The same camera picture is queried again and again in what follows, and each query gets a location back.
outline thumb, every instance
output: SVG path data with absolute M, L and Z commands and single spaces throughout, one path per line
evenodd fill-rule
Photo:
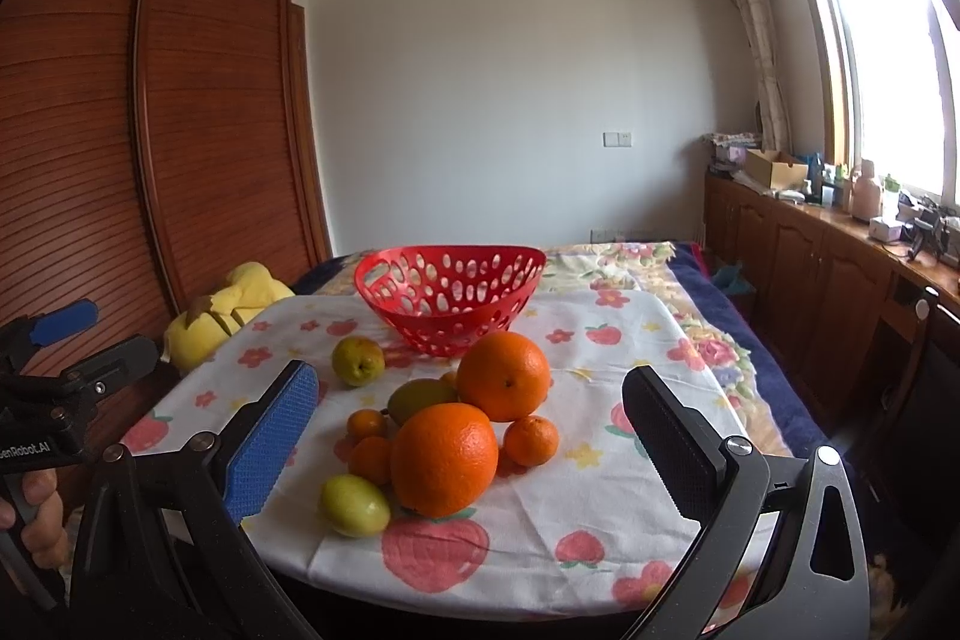
M 14 522 L 16 522 L 16 515 L 13 513 L 13 508 L 0 499 L 0 531 L 8 530 Z

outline window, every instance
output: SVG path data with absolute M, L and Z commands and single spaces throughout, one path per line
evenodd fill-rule
M 870 159 L 879 175 L 954 204 L 960 33 L 940 1 L 811 5 L 829 98 L 827 157 L 848 164 Z

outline wooden countertop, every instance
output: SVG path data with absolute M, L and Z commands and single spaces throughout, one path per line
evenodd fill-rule
M 819 207 L 814 204 L 793 204 L 792 202 L 779 201 L 779 204 L 786 205 L 789 209 L 798 210 L 810 218 L 820 220 L 821 223 L 827 223 L 834 228 L 840 229 L 851 237 L 860 239 L 875 252 L 880 253 L 889 259 L 890 263 L 896 266 L 899 274 L 911 279 L 921 286 L 933 286 L 941 297 L 944 304 L 952 310 L 960 310 L 960 287 L 958 287 L 958 278 L 960 271 L 947 266 L 945 263 L 939 263 L 928 250 L 923 250 L 914 261 L 907 261 L 906 252 L 910 245 L 908 242 L 894 242 L 894 244 L 882 244 L 876 239 L 871 239 L 868 228 L 865 223 L 851 218 L 851 215 L 838 210 L 835 207 Z

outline screw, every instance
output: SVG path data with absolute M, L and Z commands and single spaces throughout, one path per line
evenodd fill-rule
M 123 453 L 126 448 L 123 447 L 119 442 L 114 443 L 113 445 L 107 445 L 107 448 L 104 449 L 104 461 L 120 461 L 123 458 Z
M 840 453 L 837 453 L 837 451 L 833 450 L 829 445 L 821 445 L 817 448 L 817 458 L 824 464 L 829 464 L 832 467 L 840 463 Z
M 727 440 L 727 450 L 736 456 L 750 456 L 754 447 L 746 437 L 731 437 Z
M 190 437 L 187 445 L 191 451 L 203 453 L 203 451 L 208 451 L 213 447 L 216 439 L 216 434 L 213 434 L 213 432 L 199 432 L 198 434 L 194 434 L 193 437 Z

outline blue gripper pad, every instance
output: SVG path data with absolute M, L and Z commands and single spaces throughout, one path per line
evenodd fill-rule
M 317 372 L 290 362 L 259 402 L 244 405 L 230 424 L 241 424 L 247 408 L 264 405 L 259 419 L 233 453 L 224 474 L 224 505 L 234 523 L 263 509 L 287 458 L 317 408 Z M 227 440 L 227 429 L 222 437 Z
M 80 299 L 37 319 L 30 331 L 30 342 L 37 347 L 47 347 L 88 330 L 96 322 L 97 306 L 89 299 Z

